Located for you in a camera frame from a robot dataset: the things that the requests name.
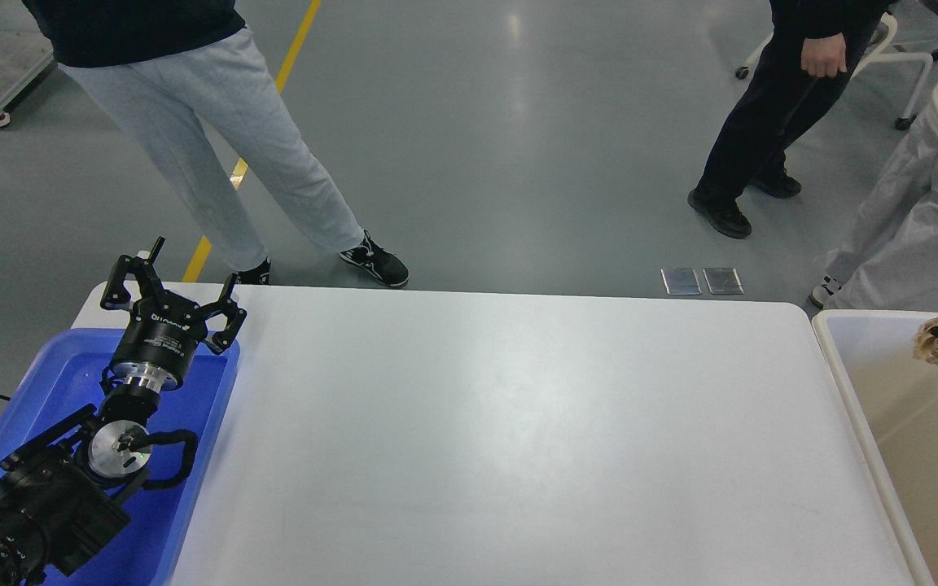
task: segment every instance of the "yellow floor line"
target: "yellow floor line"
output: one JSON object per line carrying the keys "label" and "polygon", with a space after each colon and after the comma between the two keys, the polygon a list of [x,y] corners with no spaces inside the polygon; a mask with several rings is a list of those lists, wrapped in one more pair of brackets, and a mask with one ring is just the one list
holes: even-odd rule
{"label": "yellow floor line", "polygon": [[[302,49],[302,44],[305,43],[306,34],[309,34],[309,27],[313,25],[313,18],[317,15],[317,8],[320,5],[321,0],[310,1],[309,8],[306,8],[306,15],[302,16],[302,23],[299,24],[298,33],[295,33],[295,40],[291,41],[291,47],[287,49],[287,55],[284,55],[284,62],[275,78],[277,93],[283,92],[284,86],[287,84],[291,68],[295,67],[295,59],[299,56],[299,51]],[[230,183],[234,186],[234,189],[241,189],[241,183],[245,181],[246,172],[248,172],[248,164],[245,163],[245,160],[238,159],[238,163],[234,166],[234,172],[230,174]],[[198,242],[198,247],[194,250],[194,256],[191,257],[191,262],[186,265],[183,282],[197,281],[201,269],[204,269],[205,261],[208,259],[208,253],[211,251],[211,242],[208,241],[208,238],[202,236],[201,241]]]}

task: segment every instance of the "gray epoxy floor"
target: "gray epoxy floor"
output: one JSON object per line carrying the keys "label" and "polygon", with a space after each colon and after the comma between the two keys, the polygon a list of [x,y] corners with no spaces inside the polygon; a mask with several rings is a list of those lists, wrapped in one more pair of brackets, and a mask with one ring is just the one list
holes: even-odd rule
{"label": "gray epoxy floor", "polygon": [[[903,38],[938,21],[904,0]],[[244,0],[271,70],[309,0]],[[879,64],[789,151],[805,185],[746,193],[755,234],[716,234],[685,204],[769,30],[765,0],[324,0],[283,97],[410,289],[666,297],[663,267],[736,267],[745,296],[804,305],[900,131],[914,64]],[[20,0],[0,29],[36,30]],[[938,79],[938,68],[933,81]],[[66,330],[120,253],[168,244],[178,281],[200,238],[146,156],[59,71],[0,129],[0,392]],[[237,155],[212,134],[224,167]],[[313,249],[254,175],[242,194],[279,285],[365,286]],[[201,281],[228,269],[210,256]]]}

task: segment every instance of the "chair wheel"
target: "chair wheel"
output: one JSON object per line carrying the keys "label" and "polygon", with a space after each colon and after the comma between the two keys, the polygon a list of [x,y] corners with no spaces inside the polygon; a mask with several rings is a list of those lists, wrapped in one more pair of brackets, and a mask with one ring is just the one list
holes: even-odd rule
{"label": "chair wheel", "polygon": [[896,122],[892,124],[892,127],[896,130],[906,130],[911,127],[911,124],[913,124],[916,119],[916,114],[910,116],[910,118],[897,118]]}

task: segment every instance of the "blue plastic tray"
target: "blue plastic tray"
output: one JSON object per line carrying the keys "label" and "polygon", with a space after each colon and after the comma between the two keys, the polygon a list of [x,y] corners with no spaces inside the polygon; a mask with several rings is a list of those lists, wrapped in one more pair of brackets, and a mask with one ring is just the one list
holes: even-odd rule
{"label": "blue plastic tray", "polygon": [[[0,461],[82,405],[99,407],[103,400],[100,372],[121,336],[122,330],[75,329],[42,346],[0,418]],[[148,424],[150,431],[186,429],[198,435],[190,478],[171,489],[138,491],[123,507],[133,522],[70,578],[52,566],[46,568],[47,585],[161,586],[168,582],[234,388],[238,356],[237,343],[222,356],[199,346],[182,388],[163,393],[159,411]],[[175,474],[181,455],[179,445],[154,448],[151,478]]]}

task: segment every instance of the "chair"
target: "chair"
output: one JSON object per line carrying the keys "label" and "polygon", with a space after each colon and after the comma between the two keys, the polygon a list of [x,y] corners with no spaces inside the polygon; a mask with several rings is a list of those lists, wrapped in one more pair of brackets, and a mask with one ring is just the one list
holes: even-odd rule
{"label": "chair", "polygon": [[[938,16],[938,0],[918,0],[918,2]],[[926,89],[928,74],[931,73],[931,68],[938,62],[938,49],[926,53],[907,51],[903,45],[893,45],[892,41],[893,38],[896,38],[898,29],[900,29],[900,24],[896,21],[896,17],[892,15],[891,12],[885,12],[885,14],[882,15],[881,22],[879,22],[878,30],[875,30],[874,37],[871,38],[870,48],[867,49],[863,59],[860,59],[856,71],[853,71],[853,76],[859,75],[860,71],[863,71],[864,68],[871,63],[919,62],[922,64],[922,71],[919,72],[918,78],[914,83],[914,89],[911,90],[910,99],[907,101],[907,105],[905,105],[900,118],[897,118],[896,122],[893,123],[893,126],[896,127],[897,130],[906,130],[911,127],[911,124],[917,118],[917,114],[915,114],[917,101],[918,98],[922,96],[924,89]],[[751,73],[752,67],[755,67],[755,63],[759,63],[759,56],[762,55],[762,50],[766,48],[766,45],[772,37],[774,36],[772,36],[771,33],[769,37],[744,60],[744,64],[737,67],[737,70],[734,71],[734,76],[737,77],[737,79],[745,79],[748,77],[748,73]],[[896,49],[896,51],[886,52],[886,49],[890,46]]]}

